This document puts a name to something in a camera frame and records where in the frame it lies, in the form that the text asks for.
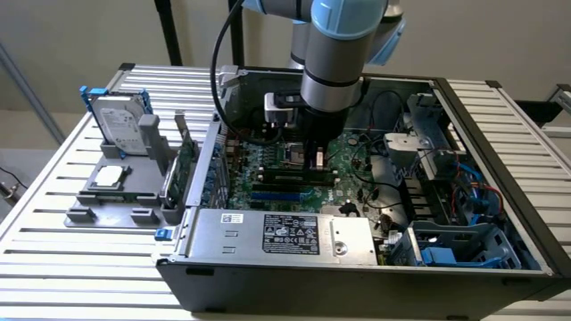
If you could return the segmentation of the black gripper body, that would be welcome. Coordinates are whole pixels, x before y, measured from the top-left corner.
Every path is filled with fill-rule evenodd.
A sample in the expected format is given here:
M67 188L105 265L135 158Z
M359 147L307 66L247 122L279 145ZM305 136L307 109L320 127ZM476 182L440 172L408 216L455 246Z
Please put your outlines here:
M314 108L303 110L303 138L308 147L327 148L330 141L343 132L348 110L323 112Z

